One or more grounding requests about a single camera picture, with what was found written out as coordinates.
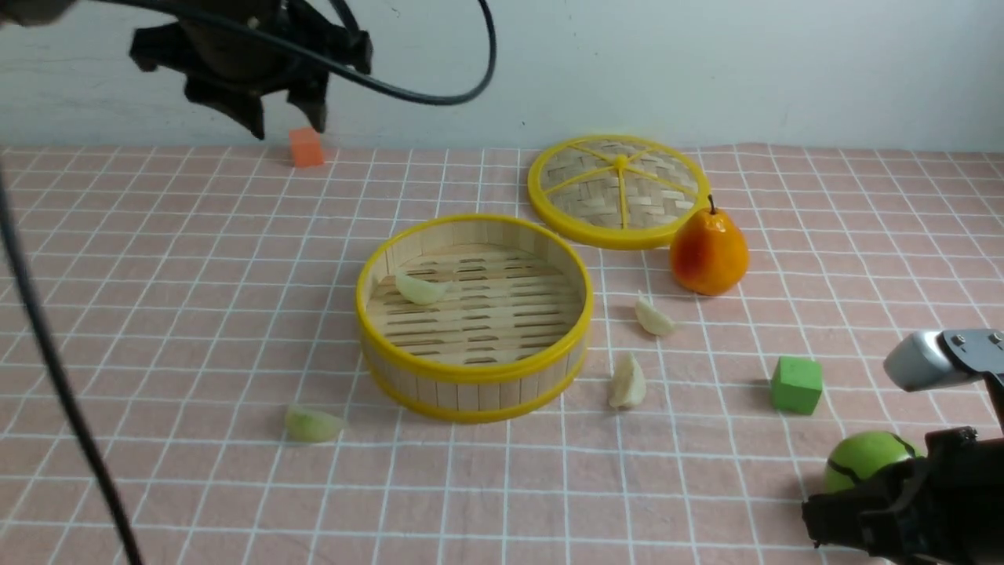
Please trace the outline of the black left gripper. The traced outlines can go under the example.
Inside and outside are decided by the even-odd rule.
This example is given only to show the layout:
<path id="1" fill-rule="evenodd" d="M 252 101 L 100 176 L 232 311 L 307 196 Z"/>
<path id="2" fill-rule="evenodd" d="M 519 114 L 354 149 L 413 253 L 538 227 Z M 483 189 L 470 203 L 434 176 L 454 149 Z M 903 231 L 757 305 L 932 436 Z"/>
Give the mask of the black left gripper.
<path id="1" fill-rule="evenodd" d="M 333 1 L 342 23 L 327 20 L 308 1 L 180 1 L 274 35 L 327 60 L 372 74 L 373 44 L 344 1 Z M 130 57 L 144 72 L 173 69 L 189 79 L 192 104 L 233 119 L 255 139 L 265 139 L 264 94 L 286 92 L 287 103 L 304 114 L 317 133 L 326 131 L 329 72 L 246 35 L 208 23 L 179 20 L 136 30 Z"/>

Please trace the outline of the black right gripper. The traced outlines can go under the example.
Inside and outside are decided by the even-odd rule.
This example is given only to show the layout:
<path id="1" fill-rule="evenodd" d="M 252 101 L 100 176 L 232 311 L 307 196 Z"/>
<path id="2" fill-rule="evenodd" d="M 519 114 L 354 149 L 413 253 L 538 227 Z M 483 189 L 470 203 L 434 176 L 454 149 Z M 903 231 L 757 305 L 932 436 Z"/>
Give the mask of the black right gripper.
<path id="1" fill-rule="evenodd" d="M 926 456 L 804 501 L 815 546 L 863 551 L 897 564 L 1003 561 L 1003 443 L 972 427 L 926 434 Z"/>

